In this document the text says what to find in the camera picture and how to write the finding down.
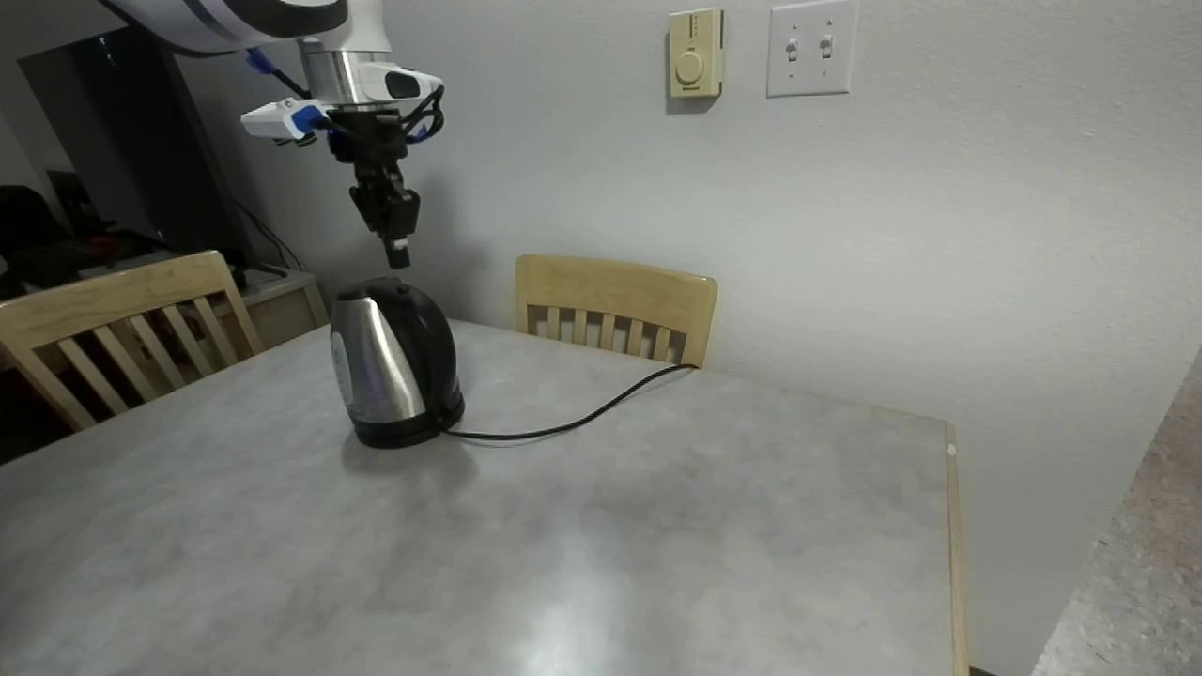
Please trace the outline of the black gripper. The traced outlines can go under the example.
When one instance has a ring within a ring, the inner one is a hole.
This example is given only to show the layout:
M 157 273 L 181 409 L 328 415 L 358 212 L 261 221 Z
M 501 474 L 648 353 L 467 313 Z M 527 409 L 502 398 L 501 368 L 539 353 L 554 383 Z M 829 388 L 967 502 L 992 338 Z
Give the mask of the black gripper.
M 412 266 L 408 232 L 419 230 L 420 194 L 407 184 L 407 132 L 396 107 L 335 107 L 332 151 L 353 167 L 353 206 L 382 239 L 388 266 Z

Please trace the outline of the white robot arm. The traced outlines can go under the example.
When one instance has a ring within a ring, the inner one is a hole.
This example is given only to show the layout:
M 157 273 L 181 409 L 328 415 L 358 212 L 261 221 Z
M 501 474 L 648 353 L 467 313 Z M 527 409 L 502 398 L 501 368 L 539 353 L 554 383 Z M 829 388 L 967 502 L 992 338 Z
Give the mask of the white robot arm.
M 272 141 L 328 137 L 353 167 L 351 199 L 396 271 L 408 261 L 420 194 L 397 161 L 442 132 L 442 80 L 402 66 L 382 31 L 382 0 L 103 0 L 184 56 L 246 51 L 287 97 L 256 105 L 242 127 Z

